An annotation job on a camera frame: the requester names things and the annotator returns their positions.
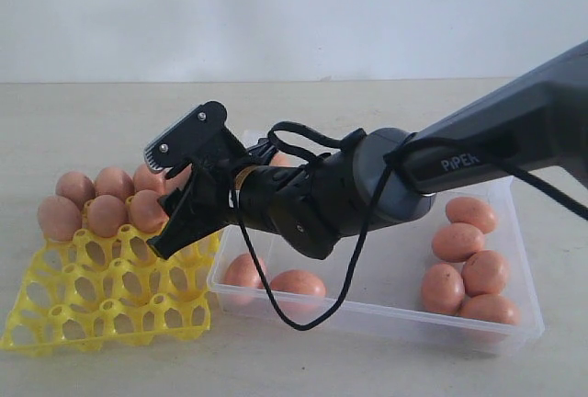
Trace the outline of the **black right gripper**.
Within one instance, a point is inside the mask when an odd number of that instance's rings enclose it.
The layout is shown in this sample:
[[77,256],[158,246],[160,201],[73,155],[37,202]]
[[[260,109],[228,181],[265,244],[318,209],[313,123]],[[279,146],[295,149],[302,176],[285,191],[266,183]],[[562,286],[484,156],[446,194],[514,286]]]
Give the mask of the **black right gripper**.
[[270,153],[213,153],[192,156],[183,162],[190,176],[183,187],[158,199],[169,221],[146,243],[164,260],[228,225],[269,233],[271,222],[262,212],[261,195],[245,199],[240,185],[245,173],[268,166]]

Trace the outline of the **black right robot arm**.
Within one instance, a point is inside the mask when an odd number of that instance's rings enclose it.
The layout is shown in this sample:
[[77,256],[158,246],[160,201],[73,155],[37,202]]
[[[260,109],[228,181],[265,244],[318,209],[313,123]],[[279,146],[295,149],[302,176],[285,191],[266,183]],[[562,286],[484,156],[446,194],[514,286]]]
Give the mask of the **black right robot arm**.
[[532,177],[556,165],[587,179],[585,44],[417,133],[359,129],[336,140],[282,121],[245,147],[226,119],[221,103],[204,103],[145,148],[154,173],[191,172],[160,201],[169,220],[148,244],[163,259],[243,223],[323,260],[342,238],[422,218],[440,192],[508,175],[587,213]]

